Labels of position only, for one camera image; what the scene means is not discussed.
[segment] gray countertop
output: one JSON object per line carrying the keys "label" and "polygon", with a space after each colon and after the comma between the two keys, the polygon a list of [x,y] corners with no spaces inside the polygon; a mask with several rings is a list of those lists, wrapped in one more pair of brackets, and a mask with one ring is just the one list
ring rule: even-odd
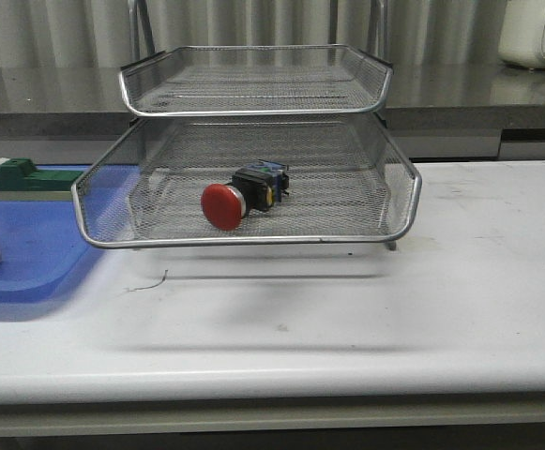
{"label": "gray countertop", "polygon": [[[114,136],[127,112],[113,68],[0,69],[0,137]],[[395,66],[391,129],[545,128],[545,70]]]}

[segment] white appliance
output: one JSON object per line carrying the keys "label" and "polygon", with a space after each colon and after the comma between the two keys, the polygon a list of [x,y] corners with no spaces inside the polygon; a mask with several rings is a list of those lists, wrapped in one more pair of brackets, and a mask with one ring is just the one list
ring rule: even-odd
{"label": "white appliance", "polygon": [[545,68],[545,0],[508,0],[499,56],[526,68]]}

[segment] lower mesh tray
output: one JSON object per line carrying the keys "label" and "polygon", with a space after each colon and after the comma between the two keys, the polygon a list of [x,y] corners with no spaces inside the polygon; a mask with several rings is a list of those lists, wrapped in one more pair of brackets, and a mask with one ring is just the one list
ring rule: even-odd
{"label": "lower mesh tray", "polygon": [[[257,160],[289,166],[289,195],[232,232],[200,199]],[[385,242],[414,220],[420,177],[371,112],[146,119],[72,187],[84,237],[102,248]]]}

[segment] green connector block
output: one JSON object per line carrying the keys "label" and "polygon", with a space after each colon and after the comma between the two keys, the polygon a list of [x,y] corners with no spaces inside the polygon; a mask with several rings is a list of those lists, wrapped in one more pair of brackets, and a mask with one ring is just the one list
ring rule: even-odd
{"label": "green connector block", "polygon": [[27,157],[0,165],[0,200],[70,200],[70,187],[83,171],[37,169]]}

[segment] white countertop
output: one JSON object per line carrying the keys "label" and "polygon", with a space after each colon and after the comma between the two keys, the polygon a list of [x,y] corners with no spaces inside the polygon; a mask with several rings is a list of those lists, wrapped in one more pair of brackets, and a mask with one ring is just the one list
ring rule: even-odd
{"label": "white countertop", "polygon": [[545,391],[545,162],[417,167],[394,252],[104,252],[0,322],[0,404]]}

